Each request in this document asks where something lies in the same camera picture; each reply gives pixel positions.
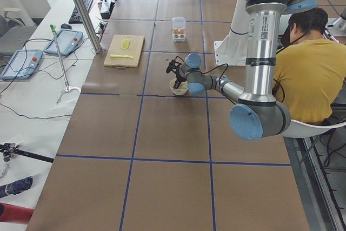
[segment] tripod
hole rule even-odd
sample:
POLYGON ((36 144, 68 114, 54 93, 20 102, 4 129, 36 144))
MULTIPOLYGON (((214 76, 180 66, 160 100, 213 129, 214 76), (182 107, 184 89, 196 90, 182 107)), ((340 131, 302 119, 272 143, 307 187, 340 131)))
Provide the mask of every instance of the tripod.
POLYGON ((4 143, 0 144, 0 152, 4 154, 4 161, 8 162, 15 154, 38 159, 44 162, 50 162, 53 163, 54 159, 50 157, 45 157, 39 154, 33 154, 28 151, 22 151, 17 149, 18 146, 16 146, 15 143, 4 143))

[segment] office chair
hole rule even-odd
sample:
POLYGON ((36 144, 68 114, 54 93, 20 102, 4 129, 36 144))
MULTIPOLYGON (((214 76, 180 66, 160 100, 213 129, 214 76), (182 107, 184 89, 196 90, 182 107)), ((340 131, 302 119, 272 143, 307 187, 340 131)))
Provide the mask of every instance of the office chair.
POLYGON ((313 140, 312 145, 307 150, 307 153, 299 161, 299 164, 301 164, 306 158, 306 156, 309 154, 309 152, 312 150, 312 148, 316 145, 320 135, 324 134, 325 132, 331 129, 337 129, 337 128, 345 127, 345 126, 346 126, 346 122, 341 122, 341 123, 333 124, 330 126, 314 126, 312 124, 306 124, 298 120, 292 119, 290 126, 285 132, 282 133, 282 135, 284 137, 291 137, 291 138, 306 138, 306 137, 315 136, 315 139, 313 140))
POLYGON ((25 41, 35 32, 35 26, 25 26, 21 21, 7 16, 8 12, 19 12, 19 8, 4 8, 0 15, 0 58, 11 57, 23 48, 25 41))

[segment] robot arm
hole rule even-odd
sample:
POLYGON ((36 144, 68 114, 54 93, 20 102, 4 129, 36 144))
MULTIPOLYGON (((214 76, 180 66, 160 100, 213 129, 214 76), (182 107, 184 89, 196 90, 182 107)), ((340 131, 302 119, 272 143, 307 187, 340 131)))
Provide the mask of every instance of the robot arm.
POLYGON ((201 58, 190 54, 176 69, 178 81, 188 81, 191 93, 215 89, 236 104, 230 112, 234 132, 246 140, 282 133, 290 113, 271 94, 281 14, 313 8, 317 0, 245 0, 250 16, 244 87, 225 77, 203 75, 201 58))

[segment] red object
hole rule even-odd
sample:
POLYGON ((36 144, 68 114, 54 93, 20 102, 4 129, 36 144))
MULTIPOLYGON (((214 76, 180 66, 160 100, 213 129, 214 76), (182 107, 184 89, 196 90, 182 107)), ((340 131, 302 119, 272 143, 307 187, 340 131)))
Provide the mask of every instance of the red object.
POLYGON ((33 213, 31 208, 0 203, 0 222, 28 224, 33 213))

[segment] lemon slice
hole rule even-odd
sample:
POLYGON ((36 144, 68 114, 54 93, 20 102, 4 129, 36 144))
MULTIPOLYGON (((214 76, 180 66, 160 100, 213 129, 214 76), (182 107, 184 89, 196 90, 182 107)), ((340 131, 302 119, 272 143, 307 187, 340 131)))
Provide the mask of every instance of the lemon slice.
POLYGON ((121 41, 121 49, 127 49, 130 45, 130 38, 124 37, 121 41))

